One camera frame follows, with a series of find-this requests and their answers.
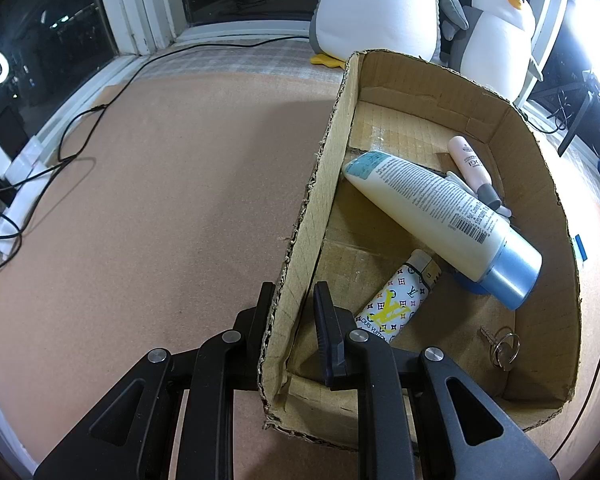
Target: orange beak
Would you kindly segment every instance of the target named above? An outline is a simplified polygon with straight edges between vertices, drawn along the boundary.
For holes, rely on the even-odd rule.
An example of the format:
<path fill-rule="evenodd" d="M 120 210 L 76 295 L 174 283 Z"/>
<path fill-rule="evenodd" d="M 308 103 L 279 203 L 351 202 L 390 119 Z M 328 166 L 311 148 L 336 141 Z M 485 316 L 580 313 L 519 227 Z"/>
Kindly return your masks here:
<path fill-rule="evenodd" d="M 522 9 L 522 3 L 523 3 L 522 0 L 507 0 L 507 1 L 511 4 L 511 7 L 515 8 L 517 10 Z"/>

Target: blue cap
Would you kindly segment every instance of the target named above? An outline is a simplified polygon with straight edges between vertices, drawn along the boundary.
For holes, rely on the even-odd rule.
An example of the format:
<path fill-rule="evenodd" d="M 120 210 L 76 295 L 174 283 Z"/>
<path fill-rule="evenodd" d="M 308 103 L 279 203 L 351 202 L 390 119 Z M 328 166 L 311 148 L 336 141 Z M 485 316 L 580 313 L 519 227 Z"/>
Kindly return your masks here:
<path fill-rule="evenodd" d="M 534 288 L 542 256 L 522 236 L 509 230 L 500 251 L 478 282 L 511 310 L 516 310 Z"/>

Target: penguin plush toy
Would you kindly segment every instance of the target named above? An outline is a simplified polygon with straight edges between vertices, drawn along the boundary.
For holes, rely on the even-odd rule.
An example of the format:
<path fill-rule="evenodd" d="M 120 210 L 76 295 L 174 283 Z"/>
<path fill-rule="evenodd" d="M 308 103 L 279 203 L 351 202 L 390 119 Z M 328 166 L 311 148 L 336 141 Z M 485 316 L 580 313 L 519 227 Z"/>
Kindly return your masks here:
<path fill-rule="evenodd" d="M 458 30 L 467 20 L 458 0 L 318 0 L 309 28 L 314 64 L 344 67 L 356 51 L 386 48 L 439 61 L 439 10 Z"/>
<path fill-rule="evenodd" d="M 453 40 L 449 68 L 513 101 L 526 72 L 542 81 L 531 54 L 536 19 L 526 0 L 471 0 L 462 7 L 467 30 L 443 22 L 442 34 Z"/>

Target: metal key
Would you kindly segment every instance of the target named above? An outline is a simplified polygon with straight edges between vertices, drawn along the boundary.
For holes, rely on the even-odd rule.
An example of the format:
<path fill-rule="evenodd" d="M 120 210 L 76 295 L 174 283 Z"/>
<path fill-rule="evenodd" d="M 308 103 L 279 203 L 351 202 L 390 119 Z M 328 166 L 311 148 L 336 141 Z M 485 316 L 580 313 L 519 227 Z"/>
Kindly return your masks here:
<path fill-rule="evenodd" d="M 496 339 L 484 326 L 480 327 L 480 332 L 482 332 L 482 335 L 487 338 L 487 341 L 491 345 L 491 363 L 505 372 L 511 371 L 513 361 L 520 350 L 520 338 L 518 335 L 509 331 L 503 337 Z M 512 338 L 513 347 L 506 341 L 508 338 Z"/>

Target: black cable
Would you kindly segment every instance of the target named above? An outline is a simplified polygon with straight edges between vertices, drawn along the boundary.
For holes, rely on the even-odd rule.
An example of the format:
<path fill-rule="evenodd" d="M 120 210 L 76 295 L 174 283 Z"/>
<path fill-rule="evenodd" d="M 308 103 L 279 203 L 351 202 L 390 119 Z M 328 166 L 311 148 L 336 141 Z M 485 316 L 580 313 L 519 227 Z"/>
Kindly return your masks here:
<path fill-rule="evenodd" d="M 96 128 L 100 124 L 100 121 L 104 117 L 104 115 L 105 115 L 106 111 L 109 109 L 109 107 L 119 99 L 119 97 L 122 95 L 122 93 L 129 87 L 129 85 L 131 85 L 131 83 L 136 79 L 136 77 L 138 77 L 139 73 L 142 72 L 142 70 L 144 70 L 151 63 L 154 63 L 154 62 L 156 62 L 156 61 L 158 61 L 160 59 L 163 59 L 165 57 L 174 56 L 175 54 L 180 54 L 181 52 L 187 52 L 189 50 L 193 50 L 194 48 L 199 48 L 199 47 L 202 47 L 202 46 L 218 46 L 218 47 L 225 47 L 225 48 L 253 48 L 255 46 L 261 46 L 261 45 L 264 45 L 264 44 L 267 44 L 267 43 L 273 43 L 274 41 L 307 40 L 307 39 L 308 39 L 307 36 L 283 36 L 281 38 L 271 38 L 270 40 L 264 40 L 264 41 L 259 41 L 257 43 L 248 43 L 248 44 L 240 44 L 240 43 L 197 43 L 197 44 L 193 44 L 193 45 L 189 45 L 189 46 L 180 48 L 178 50 L 173 50 L 172 52 L 167 52 L 165 54 L 160 54 L 160 56 L 156 56 L 153 59 L 149 59 L 148 61 L 144 62 L 138 68 L 138 70 L 136 70 L 134 72 L 134 74 L 131 76 L 131 78 L 118 91 L 118 93 L 113 97 L 113 99 L 111 101 L 109 101 L 108 103 L 105 103 L 105 104 L 94 106 L 94 107 L 89 108 L 88 110 L 85 110 L 83 112 L 80 112 L 73 119 L 71 119 L 71 121 L 69 121 L 69 123 L 67 124 L 67 126 L 64 128 L 64 131 L 62 132 L 62 136 L 60 137 L 60 143 L 58 145 L 58 164 L 55 164 L 51 168 L 47 168 L 45 171 L 41 171 L 40 173 L 37 173 L 37 174 L 32 175 L 32 176 L 29 176 L 26 179 L 24 179 L 24 180 L 22 180 L 20 182 L 17 182 L 16 184 L 11 184 L 10 186 L 3 187 L 3 188 L 0 189 L 0 192 L 6 191 L 6 190 L 9 190 L 9 189 L 16 189 L 17 187 L 19 187 L 20 185 L 24 184 L 25 182 L 30 182 L 31 180 L 35 180 L 35 179 L 39 178 L 42 175 L 45 175 L 47 173 L 52 173 L 53 172 L 51 174 L 51 177 L 49 178 L 48 182 L 45 184 L 45 187 L 43 187 L 42 191 L 40 192 L 40 194 L 38 195 L 38 197 L 36 198 L 36 200 L 32 204 L 31 208 L 29 209 L 29 213 L 27 215 L 27 218 L 24 221 L 24 223 L 23 223 L 23 225 L 22 225 L 21 228 L 19 228 L 16 225 L 15 222 L 13 222 L 10 218 L 8 218 L 8 216 L 6 216 L 5 214 L 3 214 L 3 213 L 0 212 L 0 217 L 3 218 L 5 221 L 7 221 L 9 224 L 11 224 L 11 226 L 14 229 L 16 229 L 16 232 L 13 233 L 13 234 L 10 234 L 10 235 L 0 235 L 0 240 L 8 240 L 8 239 L 11 239 L 11 238 L 17 238 L 17 240 L 18 240 L 18 244 L 16 245 L 16 247 L 14 248 L 14 250 L 11 251 L 11 253 L 7 257 L 7 259 L 4 260 L 0 264 L 0 269 L 3 268 L 6 264 L 8 264 L 11 260 L 13 260 L 14 257 L 16 256 L 16 254 L 20 251 L 20 248 L 22 247 L 22 235 L 23 235 L 25 229 L 29 226 L 29 223 L 31 222 L 31 219 L 33 218 L 33 214 L 34 214 L 34 212 L 36 210 L 36 207 L 40 203 L 40 200 L 42 200 L 42 197 L 46 193 L 46 190 L 49 188 L 49 186 L 51 186 L 51 183 L 58 177 L 58 175 L 61 173 L 62 170 L 64 170 L 64 168 L 66 168 L 76 158 L 78 158 L 80 156 L 80 154 L 82 154 L 82 152 L 86 149 L 87 144 L 91 140 L 91 137 L 93 136 L 94 131 L 96 130 Z M 95 112 L 100 112 L 100 114 L 98 115 L 98 118 L 96 119 L 96 121 L 93 123 L 93 126 L 89 130 L 89 133 L 87 134 L 87 138 L 83 142 L 83 144 L 80 147 L 80 149 L 78 149 L 78 151 L 75 152 L 75 153 L 73 153 L 72 155 L 67 155 L 67 156 L 63 157 L 62 156 L 62 145 L 64 143 L 64 139 L 65 139 L 67 133 L 69 132 L 69 129 L 71 128 L 72 124 L 74 124 L 75 121 L 77 121 L 80 117 L 83 117 L 84 115 L 95 113 Z"/>
<path fill-rule="evenodd" d="M 584 409 L 587 407 L 587 402 L 589 402 L 589 399 L 591 398 L 591 394 L 593 393 L 593 387 L 596 385 L 596 379 L 598 378 L 598 373 L 599 372 L 600 372 L 600 359 L 598 360 L 598 366 L 596 367 L 596 372 L 593 374 L 593 379 L 591 381 L 591 386 L 589 387 L 589 393 L 587 394 L 587 397 L 584 399 L 584 403 L 583 403 L 583 405 L 582 405 L 582 407 L 580 409 L 580 412 L 578 413 L 578 416 L 576 417 L 576 420 L 573 422 L 573 425 L 571 426 L 571 429 L 569 430 L 569 433 L 567 433 L 567 435 L 564 437 L 564 440 L 562 441 L 562 443 L 560 444 L 560 446 L 558 446 L 558 449 L 555 450 L 554 454 L 551 455 L 550 460 L 553 460 L 555 458 L 555 456 L 558 453 L 560 453 L 560 450 L 567 443 L 567 440 L 571 436 L 571 433 L 573 433 L 573 430 L 576 429 L 576 426 L 578 425 L 578 422 L 580 421 L 580 417 L 584 413 Z"/>
<path fill-rule="evenodd" d="M 5 219 L 9 224 L 11 224 L 11 227 L 13 227 L 14 229 L 16 229 L 16 232 L 14 234 L 11 235 L 1 235 L 0 236 L 0 240 L 10 240 L 11 238 L 17 238 L 18 239 L 18 244 L 16 246 L 16 248 L 11 251 L 11 253 L 9 254 L 9 256 L 7 257 L 6 260 L 4 260 L 1 264 L 0 264 L 0 269 L 3 268 L 6 264 L 8 264 L 11 260 L 14 259 L 15 255 L 18 254 L 18 252 L 20 251 L 20 248 L 22 247 L 22 231 L 21 229 L 17 226 L 16 222 L 14 222 L 13 220 L 11 220 L 11 218 L 9 218 L 7 215 L 5 215 L 4 213 L 0 212 L 0 218 Z"/>
<path fill-rule="evenodd" d="M 557 92 L 557 95 L 558 95 L 558 103 L 559 103 L 558 109 L 554 113 L 547 116 L 547 119 L 554 118 L 555 130 L 548 132 L 548 131 L 545 131 L 536 126 L 536 130 L 538 130 L 542 134 L 551 135 L 556 132 L 562 132 L 562 131 L 566 130 L 567 129 L 567 121 L 569 119 L 571 119 L 571 116 L 573 115 L 571 113 L 569 113 L 569 115 L 567 115 L 567 111 L 571 110 L 571 105 L 567 103 L 567 96 L 564 94 L 564 90 L 562 90 L 560 88 Z"/>

